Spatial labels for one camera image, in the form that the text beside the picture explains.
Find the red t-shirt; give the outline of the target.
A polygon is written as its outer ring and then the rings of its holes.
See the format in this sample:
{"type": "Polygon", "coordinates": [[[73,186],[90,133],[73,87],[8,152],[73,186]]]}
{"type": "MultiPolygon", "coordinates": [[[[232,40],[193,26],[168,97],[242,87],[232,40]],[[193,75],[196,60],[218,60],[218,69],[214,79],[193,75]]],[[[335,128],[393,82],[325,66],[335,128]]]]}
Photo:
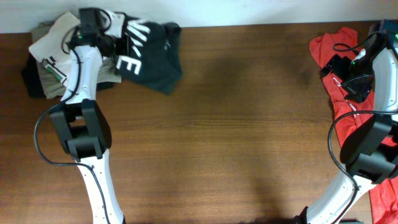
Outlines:
{"type": "MultiPolygon", "coordinates": [[[[354,59],[353,52],[336,52],[333,46],[337,43],[354,47],[358,44],[358,32],[348,27],[342,27],[335,33],[326,33],[314,38],[309,43],[309,51],[316,63],[325,67],[334,55],[354,59]]],[[[342,79],[334,73],[329,73],[321,78],[326,92],[330,96],[335,118],[352,111],[371,110],[374,104],[374,93],[370,93],[365,102],[357,103],[346,100],[347,91],[341,86],[342,79]]],[[[335,126],[336,135],[340,146],[346,138],[360,127],[371,116],[369,114],[356,114],[339,121],[335,126]]],[[[375,224],[397,224],[397,178],[387,179],[377,185],[369,193],[371,213],[375,224]]]]}

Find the dark green t-shirt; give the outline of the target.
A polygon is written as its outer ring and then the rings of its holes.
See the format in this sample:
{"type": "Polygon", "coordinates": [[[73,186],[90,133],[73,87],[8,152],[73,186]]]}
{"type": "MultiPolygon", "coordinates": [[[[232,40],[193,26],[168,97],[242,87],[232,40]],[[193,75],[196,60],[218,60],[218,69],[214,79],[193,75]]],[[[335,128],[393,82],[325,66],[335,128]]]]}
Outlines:
{"type": "Polygon", "coordinates": [[[182,28],[175,22],[156,22],[129,17],[122,30],[126,41],[118,54],[115,73],[163,94],[173,92],[182,78],[179,59],[182,28]]]}

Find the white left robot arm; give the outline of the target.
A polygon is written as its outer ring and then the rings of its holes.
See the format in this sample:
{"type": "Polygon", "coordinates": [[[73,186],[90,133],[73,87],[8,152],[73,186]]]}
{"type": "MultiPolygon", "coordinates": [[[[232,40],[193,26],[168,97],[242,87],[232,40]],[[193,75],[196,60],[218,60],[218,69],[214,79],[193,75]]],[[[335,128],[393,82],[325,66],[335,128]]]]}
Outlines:
{"type": "Polygon", "coordinates": [[[62,148],[83,177],[93,223],[125,223],[109,168],[111,130],[96,102],[103,57],[96,41],[81,34],[74,34],[68,46],[72,59],[68,85],[50,119],[62,148]]]}

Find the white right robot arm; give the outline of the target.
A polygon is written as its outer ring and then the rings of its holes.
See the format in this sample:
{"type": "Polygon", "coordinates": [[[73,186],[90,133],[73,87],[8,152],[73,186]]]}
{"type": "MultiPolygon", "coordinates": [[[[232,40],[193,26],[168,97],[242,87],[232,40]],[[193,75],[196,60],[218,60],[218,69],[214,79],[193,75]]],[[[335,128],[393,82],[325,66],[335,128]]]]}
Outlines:
{"type": "Polygon", "coordinates": [[[397,176],[397,148],[383,141],[397,139],[397,49],[381,44],[350,60],[334,55],[323,67],[342,79],[349,98],[364,102],[375,90],[373,108],[357,114],[370,118],[344,140],[333,162],[339,173],[326,192],[294,218],[294,223],[339,223],[362,194],[397,176]]]}

